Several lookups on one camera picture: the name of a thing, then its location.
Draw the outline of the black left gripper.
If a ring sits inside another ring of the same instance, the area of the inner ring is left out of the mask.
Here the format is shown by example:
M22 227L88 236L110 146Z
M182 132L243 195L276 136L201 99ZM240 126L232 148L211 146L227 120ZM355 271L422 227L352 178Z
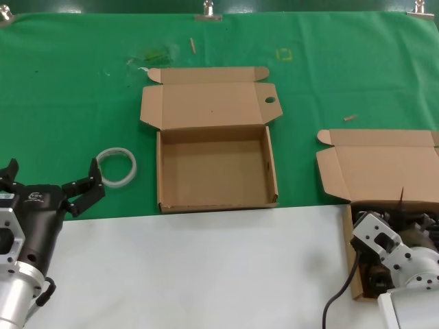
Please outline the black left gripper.
M18 260L47 274L66 212L78 217L105 197L97 159L91 160L88 176L62 185L23 185L15 182L19 164L12 158L1 169L1 191L14 193L13 206L25 235Z

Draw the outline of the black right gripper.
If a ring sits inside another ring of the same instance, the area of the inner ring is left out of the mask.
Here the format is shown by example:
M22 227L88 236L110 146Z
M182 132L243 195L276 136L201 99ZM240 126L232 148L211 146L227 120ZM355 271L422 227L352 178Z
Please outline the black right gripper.
M427 229L422 230L418 224L413 224L408 229L401 230L399 235L402 242L410 248L438 248L438 234L431 234Z

